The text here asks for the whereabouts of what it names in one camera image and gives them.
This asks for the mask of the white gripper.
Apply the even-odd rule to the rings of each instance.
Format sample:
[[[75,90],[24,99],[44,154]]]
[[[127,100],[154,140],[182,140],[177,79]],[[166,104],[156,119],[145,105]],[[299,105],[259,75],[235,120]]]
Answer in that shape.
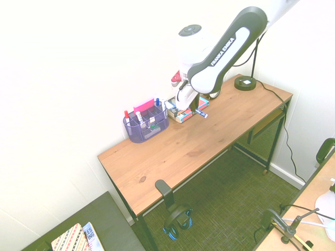
[[[192,112],[197,109],[197,95],[192,88],[183,88],[175,94],[175,105],[179,110],[187,110],[190,108]]]

